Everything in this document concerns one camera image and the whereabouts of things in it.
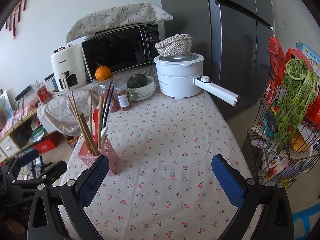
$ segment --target green knob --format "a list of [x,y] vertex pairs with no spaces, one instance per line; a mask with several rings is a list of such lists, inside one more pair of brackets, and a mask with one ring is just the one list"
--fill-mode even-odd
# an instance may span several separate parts
[[138,92],[133,92],[133,93],[130,95],[130,99],[133,100],[133,101],[136,100],[137,97],[138,97]]

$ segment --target refrigerator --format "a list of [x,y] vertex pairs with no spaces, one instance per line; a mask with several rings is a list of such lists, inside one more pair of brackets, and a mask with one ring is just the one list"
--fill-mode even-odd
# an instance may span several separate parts
[[263,96],[269,73],[268,38],[273,36],[271,0],[161,0],[173,16],[166,37],[188,33],[191,52],[204,56],[204,75],[241,96],[232,107],[213,96],[224,118]]

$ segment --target microwave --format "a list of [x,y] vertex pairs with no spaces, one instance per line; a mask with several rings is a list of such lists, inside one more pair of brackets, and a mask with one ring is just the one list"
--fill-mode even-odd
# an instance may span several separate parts
[[95,72],[99,65],[117,72],[151,63],[159,55],[155,47],[159,41],[157,24],[126,26],[95,34],[82,42],[89,79],[96,79]]

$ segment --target white wall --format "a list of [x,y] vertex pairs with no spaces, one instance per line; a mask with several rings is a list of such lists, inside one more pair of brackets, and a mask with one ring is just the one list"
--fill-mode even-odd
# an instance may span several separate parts
[[53,73],[50,56],[65,46],[65,36],[78,19],[101,9],[139,2],[161,6],[161,0],[28,0],[16,25],[17,38],[13,40],[8,29],[0,31],[0,88],[7,90],[11,104],[32,82],[42,82]]
[[276,0],[278,39],[284,53],[301,41],[320,55],[320,28],[301,0]]

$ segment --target red spoon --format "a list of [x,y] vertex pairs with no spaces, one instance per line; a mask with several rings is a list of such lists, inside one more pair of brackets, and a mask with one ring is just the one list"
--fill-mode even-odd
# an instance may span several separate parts
[[94,142],[95,144],[98,143],[98,116],[99,116],[99,109],[95,109],[93,111],[93,121],[94,121]]

